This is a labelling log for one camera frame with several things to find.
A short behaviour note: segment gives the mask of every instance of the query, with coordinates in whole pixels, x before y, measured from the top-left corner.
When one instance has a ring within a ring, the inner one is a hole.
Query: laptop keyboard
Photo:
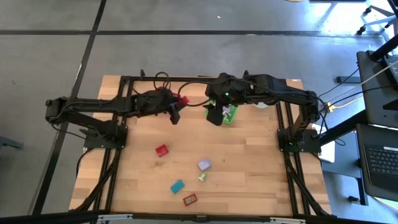
[[[366,147],[371,172],[398,176],[398,150]]]

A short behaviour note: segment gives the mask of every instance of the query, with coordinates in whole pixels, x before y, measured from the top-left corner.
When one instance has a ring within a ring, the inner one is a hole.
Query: teal block
[[[173,186],[171,186],[171,190],[172,190],[172,192],[173,193],[177,193],[179,190],[181,190],[181,188],[183,188],[185,185],[184,185],[184,183],[182,182],[182,180],[178,180],[178,181],[176,181],[176,183],[175,184],[173,184]]]

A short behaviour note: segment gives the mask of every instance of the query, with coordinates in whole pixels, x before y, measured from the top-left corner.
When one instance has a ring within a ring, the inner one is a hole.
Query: white chair
[[[361,35],[365,30],[367,26],[370,25],[375,25],[375,24],[382,24],[383,22],[386,22],[387,25],[384,26],[385,28],[388,28],[391,24],[394,25],[394,35],[397,35],[397,29],[398,29],[398,19],[396,17],[396,15],[393,12],[389,12],[387,10],[381,9],[379,7],[376,6],[369,6],[365,11],[364,14],[368,14],[372,11],[372,9],[376,10],[377,12],[380,12],[381,14],[387,16],[384,19],[379,19],[373,22],[368,22],[365,25],[363,25],[361,28],[359,28],[359,30],[356,32],[357,34]]]

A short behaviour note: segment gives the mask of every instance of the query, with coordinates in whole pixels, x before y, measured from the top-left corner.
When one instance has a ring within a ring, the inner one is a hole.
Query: wooden table
[[[98,98],[113,98],[120,76],[103,77]],[[152,82],[134,82],[138,92],[153,90]],[[302,88],[300,80],[288,85]],[[182,82],[173,82],[176,92]],[[186,86],[182,95],[191,103],[204,101],[205,85]],[[294,119],[298,106],[292,105]],[[113,212],[174,213],[213,215],[292,215],[283,155],[279,151],[275,106],[259,109],[240,106],[230,125],[214,126],[206,120],[205,109],[184,108],[178,125],[167,114],[129,118],[129,132],[121,160],[112,201]],[[110,114],[95,114],[111,119]],[[155,148],[166,144],[169,153],[159,158]],[[104,149],[94,149],[82,160],[70,208],[79,206],[97,184]],[[314,198],[331,212],[320,162],[311,154],[301,153],[305,183]],[[197,163],[208,158],[211,168],[207,179],[198,183]],[[173,194],[170,186],[182,179],[185,187]],[[298,207],[302,201],[296,186]],[[104,207],[104,188],[101,208]],[[182,199],[192,193],[198,201],[185,206]]]

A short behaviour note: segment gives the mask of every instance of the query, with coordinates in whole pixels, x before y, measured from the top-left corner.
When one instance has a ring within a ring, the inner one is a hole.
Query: floor
[[[3,0],[0,29],[91,30],[99,4],[100,0]],[[99,30],[304,32],[97,36],[78,96],[96,97],[103,75],[138,75],[140,69],[149,75],[163,70],[172,76],[217,76],[221,72],[241,76],[249,70],[302,79],[306,89],[320,94],[336,85],[337,76],[356,70],[357,51],[376,50],[385,42],[379,26],[368,28],[362,37],[353,35],[364,21],[379,17],[377,13],[363,17],[366,7],[365,2],[306,0],[109,0]],[[25,143],[22,150],[0,150],[0,217],[29,211],[56,134],[44,120],[44,103],[70,94],[87,41],[86,35],[0,35],[0,136]],[[350,87],[345,85],[324,99]],[[337,110],[329,115],[329,126],[361,108],[359,100]],[[78,128],[69,130],[77,132]],[[73,136],[65,138],[45,213],[67,211],[82,145]],[[358,196],[354,179],[324,176],[333,214],[398,222],[396,213],[372,198],[368,207],[349,203],[347,196]]]

